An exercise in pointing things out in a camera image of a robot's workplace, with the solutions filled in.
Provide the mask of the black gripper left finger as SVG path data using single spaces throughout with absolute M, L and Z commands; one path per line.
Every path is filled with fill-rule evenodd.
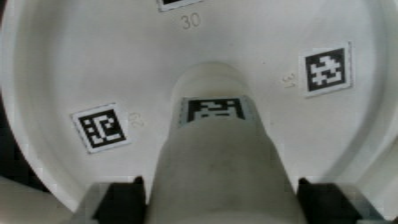
M 144 178 L 132 182 L 95 183 L 70 219 L 70 224 L 144 224 Z

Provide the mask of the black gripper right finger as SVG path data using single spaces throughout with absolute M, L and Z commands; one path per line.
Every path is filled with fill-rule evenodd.
M 299 179 L 297 198 L 308 224 L 391 224 L 359 188 Z

